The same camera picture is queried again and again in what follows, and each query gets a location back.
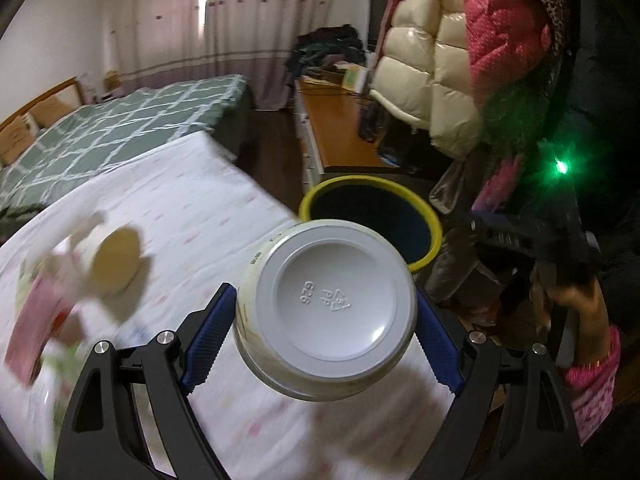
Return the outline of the pink carton box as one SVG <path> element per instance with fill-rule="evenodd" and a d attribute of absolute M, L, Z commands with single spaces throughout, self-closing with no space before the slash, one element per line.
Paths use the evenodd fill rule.
<path fill-rule="evenodd" d="M 37 276 L 17 317 L 4 358 L 6 367 L 22 385 L 34 382 L 44 346 L 74 307 L 58 282 L 47 275 Z"/>

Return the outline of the white paper cup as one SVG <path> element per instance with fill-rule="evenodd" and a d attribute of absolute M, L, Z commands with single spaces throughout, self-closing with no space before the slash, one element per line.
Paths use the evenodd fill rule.
<path fill-rule="evenodd" d="M 54 275 L 72 298 L 116 295 L 139 271 L 142 233 L 135 224 L 96 211 L 53 248 L 52 258 Z"/>

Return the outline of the yellow rimmed black trash bin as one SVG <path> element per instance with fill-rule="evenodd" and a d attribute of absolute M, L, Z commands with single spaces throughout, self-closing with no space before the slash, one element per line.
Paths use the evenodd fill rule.
<path fill-rule="evenodd" d="M 300 220 L 344 220 L 384 237 L 416 273 L 442 246 L 442 224 L 434 209 L 410 188 L 380 177 L 350 174 L 314 186 L 299 205 Z"/>

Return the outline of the pink floral garment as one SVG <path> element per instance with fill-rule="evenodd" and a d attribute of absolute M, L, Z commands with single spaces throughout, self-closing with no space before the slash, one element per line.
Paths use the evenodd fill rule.
<path fill-rule="evenodd" d="M 496 172 L 483 185 L 471 210 L 474 212 L 495 212 L 509 198 L 518 183 L 521 166 L 521 155 L 503 159 Z"/>

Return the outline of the white dotted table cloth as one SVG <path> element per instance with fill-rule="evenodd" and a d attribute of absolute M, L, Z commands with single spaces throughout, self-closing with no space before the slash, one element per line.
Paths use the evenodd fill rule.
<path fill-rule="evenodd" d="M 1 335 L 9 338 L 27 263 L 94 212 L 142 235 L 143 260 L 123 294 L 81 300 L 68 320 L 79 351 L 102 339 L 146 344 L 239 285 L 259 248 L 295 222 L 288 208 L 235 168 L 206 134 L 141 155 L 76 188 L 1 249 Z M 232 339 L 190 396 L 198 423 L 235 479 L 405 479 L 450 407 L 418 344 L 352 398 L 300 402 L 260 382 Z"/>

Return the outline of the red dotted puffer jacket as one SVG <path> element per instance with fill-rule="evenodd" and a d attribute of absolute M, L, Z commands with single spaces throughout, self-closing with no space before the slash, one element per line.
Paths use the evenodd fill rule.
<path fill-rule="evenodd" d="M 564 0 L 463 0 L 472 96 L 484 107 L 564 47 Z"/>

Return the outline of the cream puffer jacket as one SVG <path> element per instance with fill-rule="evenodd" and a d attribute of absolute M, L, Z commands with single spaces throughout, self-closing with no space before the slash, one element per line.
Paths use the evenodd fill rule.
<path fill-rule="evenodd" d="M 390 16 L 370 96 L 425 130 L 434 148 L 464 159 L 480 142 L 463 0 L 399 0 Z"/>

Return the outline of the wooden low cabinet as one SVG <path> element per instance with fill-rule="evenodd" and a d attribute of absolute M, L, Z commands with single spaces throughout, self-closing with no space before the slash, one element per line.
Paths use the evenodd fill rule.
<path fill-rule="evenodd" d="M 303 190 L 343 174 L 394 174 L 397 169 L 362 140 L 360 99 L 340 86 L 295 81 L 294 122 L 303 155 Z"/>

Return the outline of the green plaid bed duvet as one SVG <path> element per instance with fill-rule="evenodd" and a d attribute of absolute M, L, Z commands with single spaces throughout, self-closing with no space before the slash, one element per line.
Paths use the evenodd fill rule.
<path fill-rule="evenodd" d="M 41 129 L 35 143 L 1 169 L 1 207 L 49 206 L 91 178 L 191 133 L 206 132 L 236 153 L 251 105 L 246 78 L 228 75 L 79 107 Z"/>

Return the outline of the left brown pillow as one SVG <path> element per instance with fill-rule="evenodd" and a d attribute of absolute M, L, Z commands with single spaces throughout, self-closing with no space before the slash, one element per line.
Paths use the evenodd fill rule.
<path fill-rule="evenodd" d="M 10 166 L 36 142 L 36 136 L 24 117 L 17 117 L 0 132 L 0 159 Z"/>

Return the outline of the brown pillow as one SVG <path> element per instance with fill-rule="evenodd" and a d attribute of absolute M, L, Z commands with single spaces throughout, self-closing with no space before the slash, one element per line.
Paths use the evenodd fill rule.
<path fill-rule="evenodd" d="M 24 117 L 17 117 L 0 132 L 0 159 L 10 166 L 36 142 L 36 136 Z"/>
<path fill-rule="evenodd" d="M 29 113 L 41 128 L 50 128 L 61 118 L 72 114 L 75 109 L 57 96 L 49 96 L 33 106 Z"/>

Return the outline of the black television screen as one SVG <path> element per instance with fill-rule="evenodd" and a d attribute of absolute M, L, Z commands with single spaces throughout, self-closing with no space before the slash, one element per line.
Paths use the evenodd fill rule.
<path fill-rule="evenodd" d="M 369 0 L 369 18 L 367 31 L 367 50 L 374 52 L 378 46 L 378 36 L 384 18 L 388 0 Z"/>

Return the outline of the pile of clothes by curtain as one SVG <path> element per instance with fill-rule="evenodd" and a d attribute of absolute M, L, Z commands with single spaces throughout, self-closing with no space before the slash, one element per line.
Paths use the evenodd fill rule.
<path fill-rule="evenodd" d="M 298 36 L 288 59 L 286 82 L 290 87 L 307 68 L 322 68 L 340 61 L 365 66 L 366 52 L 357 29 L 345 24 L 320 27 L 306 35 Z"/>

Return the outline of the wooden bed headboard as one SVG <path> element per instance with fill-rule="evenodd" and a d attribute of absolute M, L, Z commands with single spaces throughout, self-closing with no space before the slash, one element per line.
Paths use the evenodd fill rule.
<path fill-rule="evenodd" d="M 80 81 L 76 77 L 68 78 L 62 81 L 60 84 L 57 84 L 49 90 L 41 93 L 40 96 L 32 99 L 27 104 L 19 108 L 16 112 L 9 115 L 1 123 L 1 128 L 6 128 L 6 126 L 13 122 L 15 118 L 28 113 L 38 103 L 49 99 L 51 96 L 57 96 L 68 105 L 83 106 L 86 104 L 84 92 L 82 92 L 82 85 Z"/>

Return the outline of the right brown pillow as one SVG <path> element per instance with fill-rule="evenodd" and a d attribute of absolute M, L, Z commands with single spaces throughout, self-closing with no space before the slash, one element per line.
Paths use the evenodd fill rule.
<path fill-rule="evenodd" d="M 49 96 L 33 106 L 29 113 L 41 128 L 50 128 L 61 118 L 72 114 L 75 109 L 57 96 Z"/>

